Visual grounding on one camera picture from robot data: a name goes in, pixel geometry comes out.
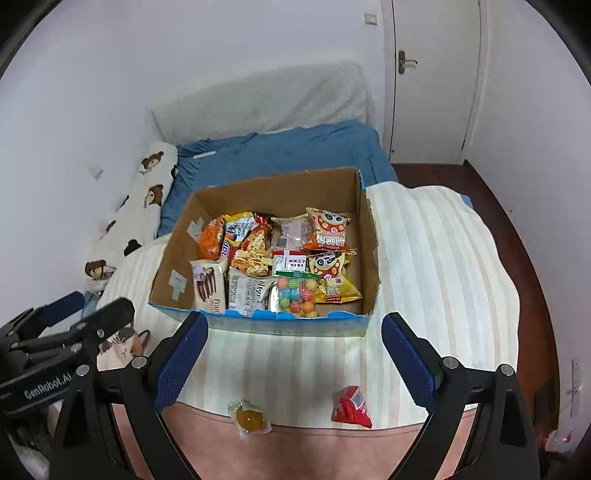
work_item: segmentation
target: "blue gripper pad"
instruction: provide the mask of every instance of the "blue gripper pad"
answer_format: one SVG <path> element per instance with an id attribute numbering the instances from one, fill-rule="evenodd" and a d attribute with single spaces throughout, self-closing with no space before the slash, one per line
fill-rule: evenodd
<path id="1" fill-rule="evenodd" d="M 41 308 L 40 322 L 46 327 L 55 325 L 84 308 L 84 295 L 73 291 L 65 297 Z"/>
<path id="2" fill-rule="evenodd" d="M 398 313 L 384 317 L 382 341 L 415 404 L 431 413 L 437 406 L 436 391 L 443 376 L 437 352 L 426 340 L 416 337 Z"/>
<path id="3" fill-rule="evenodd" d="M 178 344 L 156 377 L 154 408 L 158 413 L 162 413 L 164 407 L 176 402 L 193 365 L 207 342 L 205 315 L 192 313 L 185 320 L 185 322 L 189 321 L 192 321 L 192 325 L 186 332 L 181 330 L 183 325 L 179 327 L 180 332 L 177 331 L 177 333 L 181 333 L 181 338 L 178 338 L 176 334 L 171 338 L 172 341 L 177 340 Z"/>

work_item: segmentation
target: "white pillow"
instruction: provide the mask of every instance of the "white pillow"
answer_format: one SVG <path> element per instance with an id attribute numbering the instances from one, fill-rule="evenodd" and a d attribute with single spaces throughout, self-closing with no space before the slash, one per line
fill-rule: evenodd
<path id="1" fill-rule="evenodd" d="M 89 290 L 104 290 L 121 261 L 154 240 L 177 163 L 178 153 L 174 145 L 159 141 L 150 145 L 131 181 L 129 195 L 103 237 L 91 249 L 84 268 L 89 277 Z"/>

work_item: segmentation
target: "door frame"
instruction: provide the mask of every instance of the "door frame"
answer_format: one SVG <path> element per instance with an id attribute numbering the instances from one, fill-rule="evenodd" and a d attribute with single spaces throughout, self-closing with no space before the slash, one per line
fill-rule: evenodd
<path id="1" fill-rule="evenodd" d="M 385 108 L 384 108 L 384 133 L 382 136 L 382 149 L 391 161 L 392 140 L 394 135 L 394 109 L 396 108 L 396 22 L 394 21 L 395 0 L 381 0 L 382 18 L 384 22 L 384 60 L 385 60 Z M 482 104 L 483 84 L 486 73 L 486 56 L 488 54 L 488 0 L 478 0 L 480 10 L 480 51 L 478 54 L 478 70 L 476 73 L 476 85 L 468 125 L 460 150 L 457 163 L 461 164 L 467 157 L 468 149 L 472 143 L 473 134 L 480 114 Z"/>

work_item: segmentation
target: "orange snack bag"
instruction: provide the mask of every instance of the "orange snack bag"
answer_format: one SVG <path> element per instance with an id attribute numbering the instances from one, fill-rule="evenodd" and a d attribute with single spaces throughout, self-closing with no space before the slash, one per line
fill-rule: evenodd
<path id="1" fill-rule="evenodd" d="M 222 215 L 214 218 L 202 230 L 197 242 L 199 258 L 203 260 L 217 260 L 220 257 L 224 225 L 225 221 Z"/>
<path id="2" fill-rule="evenodd" d="M 318 208 L 307 208 L 312 226 L 310 239 L 303 245 L 308 250 L 345 251 L 349 249 L 345 241 L 349 219 L 338 213 L 327 212 Z"/>

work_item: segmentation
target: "white door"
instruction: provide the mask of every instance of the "white door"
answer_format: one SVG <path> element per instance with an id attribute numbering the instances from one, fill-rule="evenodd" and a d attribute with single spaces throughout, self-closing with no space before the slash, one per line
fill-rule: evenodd
<path id="1" fill-rule="evenodd" d="M 394 33 L 390 161 L 459 163 L 478 73 L 479 0 L 394 0 Z"/>

